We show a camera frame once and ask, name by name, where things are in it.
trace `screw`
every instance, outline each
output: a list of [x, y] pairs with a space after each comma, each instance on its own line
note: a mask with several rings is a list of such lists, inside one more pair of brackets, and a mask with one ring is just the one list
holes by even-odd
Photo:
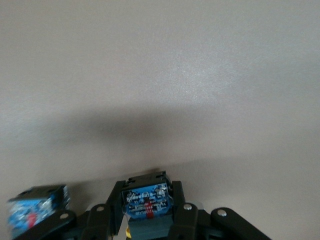
[[66, 219], [67, 217], [69, 217], [68, 213], [64, 213], [60, 216], [60, 219]]
[[191, 206], [189, 203], [187, 203], [187, 204], [185, 204], [185, 205], [183, 206], [183, 209], [184, 209], [184, 210], [191, 210], [191, 209], [192, 209], [192, 206]]
[[104, 208], [103, 206], [99, 206], [99, 207], [96, 209], [97, 212], [101, 212], [101, 211], [103, 211], [103, 210], [105, 210], [105, 208]]
[[223, 209], [219, 209], [217, 213], [221, 217], [227, 216], [227, 212], [225, 210], [223, 210]]

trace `white wall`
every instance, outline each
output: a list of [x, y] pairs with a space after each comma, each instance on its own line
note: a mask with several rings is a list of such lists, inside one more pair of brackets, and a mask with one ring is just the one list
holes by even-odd
[[320, 236], [320, 1], [0, 1], [7, 199], [156, 169], [272, 239]]

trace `red sticker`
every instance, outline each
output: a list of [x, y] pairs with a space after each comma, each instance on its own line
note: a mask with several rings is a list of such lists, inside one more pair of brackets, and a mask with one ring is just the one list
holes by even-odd
[[145, 214], [147, 219], [153, 219], [154, 218], [154, 211], [152, 210], [152, 204], [150, 202], [146, 202], [144, 204], [145, 207]]
[[36, 221], [37, 221], [37, 214], [30, 213], [28, 215], [28, 227], [32, 228], [36, 224]]

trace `gray wall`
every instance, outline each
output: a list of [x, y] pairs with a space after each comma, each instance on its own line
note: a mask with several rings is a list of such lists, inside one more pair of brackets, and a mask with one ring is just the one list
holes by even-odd
[[167, 170], [208, 211], [318, 240], [319, 39], [319, 0], [1, 0], [0, 235], [28, 187], [68, 183], [80, 213]]

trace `metal screw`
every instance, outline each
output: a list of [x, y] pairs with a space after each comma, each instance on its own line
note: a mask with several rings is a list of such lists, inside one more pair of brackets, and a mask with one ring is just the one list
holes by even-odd
[[99, 206], [99, 207], [96, 209], [97, 212], [101, 212], [101, 211], [103, 211], [103, 210], [105, 210], [105, 208], [104, 208], [103, 206]]
[[68, 213], [64, 213], [60, 216], [60, 219], [66, 219], [67, 217], [69, 217]]
[[223, 210], [223, 209], [219, 209], [217, 213], [221, 217], [227, 216], [227, 212], [225, 210]]
[[192, 206], [191, 206], [189, 203], [187, 203], [187, 204], [185, 204], [185, 205], [183, 206], [183, 209], [184, 209], [184, 210], [191, 210], [191, 209], [192, 209]]

